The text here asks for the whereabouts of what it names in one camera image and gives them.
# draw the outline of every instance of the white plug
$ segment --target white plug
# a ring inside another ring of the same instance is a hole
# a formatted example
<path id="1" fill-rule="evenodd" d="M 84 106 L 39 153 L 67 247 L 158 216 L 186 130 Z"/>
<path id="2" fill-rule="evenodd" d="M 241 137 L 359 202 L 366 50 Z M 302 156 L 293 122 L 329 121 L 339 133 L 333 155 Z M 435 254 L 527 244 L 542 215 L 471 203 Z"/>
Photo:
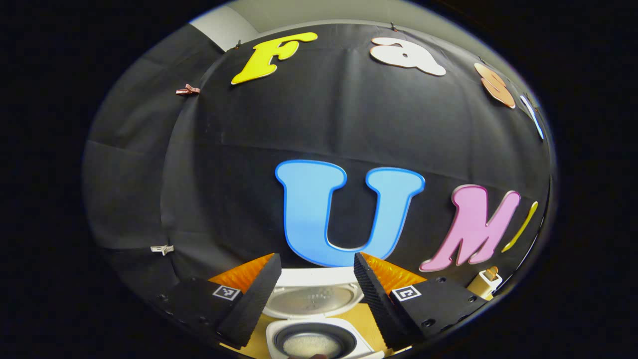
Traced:
<path id="1" fill-rule="evenodd" d="M 480 271 L 468 286 L 468 290 L 485 300 L 491 300 L 492 293 L 502 282 L 503 278 L 498 275 L 498 269 L 492 267 L 488 270 Z"/>
<path id="2" fill-rule="evenodd" d="M 151 247 L 151 252 L 161 252 L 162 256 L 165 256 L 166 253 L 175 251 L 175 246 L 172 245 L 158 245 Z"/>

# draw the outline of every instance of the white appliance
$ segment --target white appliance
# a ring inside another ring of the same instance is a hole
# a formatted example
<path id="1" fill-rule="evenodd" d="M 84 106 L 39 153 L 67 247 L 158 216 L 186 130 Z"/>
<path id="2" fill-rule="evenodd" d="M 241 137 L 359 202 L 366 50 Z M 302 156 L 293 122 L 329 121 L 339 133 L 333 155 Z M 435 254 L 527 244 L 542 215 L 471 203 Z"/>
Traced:
<path id="1" fill-rule="evenodd" d="M 382 359 L 348 321 L 331 318 L 363 299 L 352 267 L 282 269 L 263 313 L 284 320 L 266 328 L 272 359 Z"/>

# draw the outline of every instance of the yellow letter f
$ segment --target yellow letter f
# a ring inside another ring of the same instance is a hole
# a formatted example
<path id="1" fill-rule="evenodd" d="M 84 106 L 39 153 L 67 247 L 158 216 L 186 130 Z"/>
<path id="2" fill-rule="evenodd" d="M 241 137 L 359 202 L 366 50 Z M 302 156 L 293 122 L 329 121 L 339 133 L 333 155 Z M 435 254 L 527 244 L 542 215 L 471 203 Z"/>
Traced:
<path id="1" fill-rule="evenodd" d="M 249 80 L 265 77 L 277 70 L 277 65 L 271 64 L 272 57 L 277 55 L 279 60 L 285 60 L 293 56 L 299 48 L 299 40 L 303 42 L 310 42 L 317 39 L 315 33 L 303 33 L 297 35 L 286 36 L 283 38 L 276 38 L 274 40 L 262 42 L 255 45 L 253 49 L 255 52 L 248 59 L 246 66 L 242 72 L 233 77 L 230 82 L 233 85 L 240 84 Z M 279 46 L 283 42 L 289 41 L 286 45 Z"/>

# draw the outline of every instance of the screw hole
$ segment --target screw hole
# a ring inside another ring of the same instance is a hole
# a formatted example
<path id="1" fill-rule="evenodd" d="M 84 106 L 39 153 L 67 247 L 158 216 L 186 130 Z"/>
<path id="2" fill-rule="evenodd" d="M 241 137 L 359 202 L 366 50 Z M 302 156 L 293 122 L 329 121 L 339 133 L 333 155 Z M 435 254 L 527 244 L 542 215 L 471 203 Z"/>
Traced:
<path id="1" fill-rule="evenodd" d="M 421 323 L 421 326 L 425 326 L 425 327 L 433 326 L 435 323 L 436 323 L 436 321 L 434 319 L 430 318 L 430 319 L 424 321 L 423 323 Z"/>

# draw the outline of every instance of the yellow letter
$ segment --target yellow letter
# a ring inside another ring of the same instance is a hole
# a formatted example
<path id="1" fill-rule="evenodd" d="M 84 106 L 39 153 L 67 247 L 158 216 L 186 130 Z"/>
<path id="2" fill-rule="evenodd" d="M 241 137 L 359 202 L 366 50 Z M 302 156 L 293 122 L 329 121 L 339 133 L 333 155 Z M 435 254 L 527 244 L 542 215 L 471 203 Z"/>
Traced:
<path id="1" fill-rule="evenodd" d="M 315 33 L 303 33 L 283 38 L 276 38 L 274 40 L 255 45 L 255 47 L 253 47 L 255 52 L 250 59 L 248 59 L 246 66 L 240 73 L 233 77 L 230 83 L 236 85 L 272 74 L 275 70 L 277 70 L 277 65 L 271 64 L 273 56 L 277 55 L 279 60 L 285 60 L 290 56 L 293 56 L 299 48 L 299 42 L 294 40 L 310 42 L 316 39 L 317 34 Z M 289 42 L 286 45 L 280 46 L 286 41 Z"/>
<path id="2" fill-rule="evenodd" d="M 538 202 L 534 202 L 531 204 L 531 208 L 530 211 L 527 213 L 527 218 L 525 219 L 525 222 L 523 222 L 523 225 L 521 226 L 521 228 L 519 229 L 518 232 L 516 232 L 516 235 L 514 236 L 514 238 L 510 241 L 510 243 L 506 244 L 505 247 L 503 248 L 503 250 L 501 251 L 501 253 L 505 253 L 506 250 L 510 250 L 510 248 L 512 248 L 514 246 L 514 244 L 516 244 L 516 241 L 518 240 L 518 237 L 521 236 L 521 234 L 523 233 L 523 231 L 525 230 L 525 228 L 527 227 L 527 225 L 530 223 L 531 220 L 531 216 L 534 215 L 534 212 L 536 212 L 536 209 L 538 208 Z"/>

